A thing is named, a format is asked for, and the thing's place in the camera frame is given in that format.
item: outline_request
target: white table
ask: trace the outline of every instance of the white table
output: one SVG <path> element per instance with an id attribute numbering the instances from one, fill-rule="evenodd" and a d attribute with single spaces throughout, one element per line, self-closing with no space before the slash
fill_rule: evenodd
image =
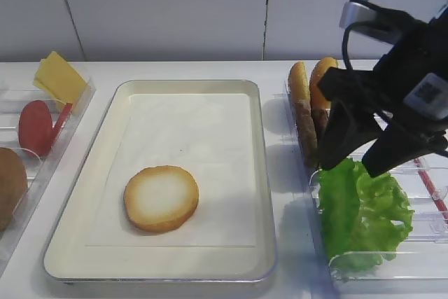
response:
<path id="1" fill-rule="evenodd" d="M 0 278 L 0 298 L 147 298 L 151 294 L 139 285 L 126 290 L 107 286 L 69 286 L 46 277 L 41 266 L 49 232 L 69 192 L 71 183 L 92 140 L 112 95 L 121 83 L 132 79 L 235 79 L 255 82 L 260 88 L 262 118 L 272 203 L 276 221 L 280 263 L 272 285 L 258 298 L 332 298 L 320 284 L 319 267 L 303 206 L 301 179 L 289 140 L 290 126 L 284 104 L 285 79 L 294 61 L 273 62 L 79 62 L 77 70 L 91 76 L 97 89 L 59 167 L 34 212 L 13 257 Z M 308 74 L 316 61 L 306 61 Z M 375 61 L 357 61 L 357 68 L 369 69 Z M 0 64 L 0 78 L 15 89 L 30 89 L 37 63 Z M 388 295 L 388 298 L 420 298 L 429 295 Z M 431 298 L 446 298 L 433 294 Z M 374 295 L 346 295 L 345 298 L 380 298 Z"/>

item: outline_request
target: cheese slice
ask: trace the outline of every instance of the cheese slice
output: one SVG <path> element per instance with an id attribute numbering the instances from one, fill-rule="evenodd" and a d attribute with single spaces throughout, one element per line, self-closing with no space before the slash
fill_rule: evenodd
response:
<path id="1" fill-rule="evenodd" d="M 73 67 L 56 52 L 41 60 L 34 77 L 33 85 L 52 98 L 66 103 L 76 104 L 87 83 Z"/>

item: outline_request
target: tray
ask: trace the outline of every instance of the tray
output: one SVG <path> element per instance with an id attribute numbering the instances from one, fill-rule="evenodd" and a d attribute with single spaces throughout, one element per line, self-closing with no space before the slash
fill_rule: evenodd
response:
<path id="1" fill-rule="evenodd" d="M 11 222 L 3 232 L 0 232 L 0 276 L 95 93 L 93 82 L 88 81 L 87 84 L 74 104 L 76 113 L 71 113 L 66 120 L 49 154 L 46 157 L 38 157 L 25 154 L 24 149 L 20 147 L 18 141 L 20 113 L 28 103 L 39 99 L 47 104 L 55 123 L 60 114 L 57 102 L 40 90 L 8 90 L 0 83 L 0 147 L 10 148 L 21 157 L 28 181 L 28 189 L 16 205 Z"/>
<path id="2" fill-rule="evenodd" d="M 123 191 L 145 167 L 177 165 L 199 187 L 178 230 L 145 235 Z M 116 91 L 49 242 L 61 281 L 258 283 L 277 261 L 257 86 L 130 81 Z"/>
<path id="3" fill-rule="evenodd" d="M 398 246 L 397 252 L 350 251 L 328 260 L 323 250 L 319 219 L 319 173 L 305 167 L 300 150 L 299 134 L 295 127 L 293 105 L 285 84 L 284 101 L 291 138 L 284 140 L 298 144 L 297 168 L 303 175 L 305 199 L 309 200 L 309 217 L 316 254 L 328 265 L 329 277 L 340 293 L 396 293 L 413 291 L 446 291 L 448 288 L 448 211 L 443 210 L 447 198 L 447 162 L 436 155 L 427 155 L 395 167 L 391 175 L 407 193 L 411 208 L 413 231 Z M 377 118 L 381 127 L 385 125 Z M 372 143 L 361 146 L 349 157 L 361 160 Z M 382 256 L 383 263 L 364 272 L 346 268 L 352 258 L 370 260 Z"/>

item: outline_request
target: bottom bun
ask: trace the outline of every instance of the bottom bun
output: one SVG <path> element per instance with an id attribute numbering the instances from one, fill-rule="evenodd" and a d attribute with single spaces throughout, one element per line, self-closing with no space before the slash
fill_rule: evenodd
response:
<path id="1" fill-rule="evenodd" d="M 133 225 L 147 232 L 167 232 L 179 228 L 195 213 L 199 190 L 184 169 L 157 166 L 133 176 L 123 198 Z"/>

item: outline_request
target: green lettuce leaf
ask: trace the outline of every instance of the green lettuce leaf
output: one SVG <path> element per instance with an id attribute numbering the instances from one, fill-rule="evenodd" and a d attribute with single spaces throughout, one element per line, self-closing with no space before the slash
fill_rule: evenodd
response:
<path id="1" fill-rule="evenodd" d="M 412 231 L 413 210 L 389 174 L 370 177 L 361 162 L 343 160 L 319 174 L 319 209 L 329 259 L 349 251 L 396 251 Z M 393 254 L 352 254 L 337 267 L 367 270 Z"/>

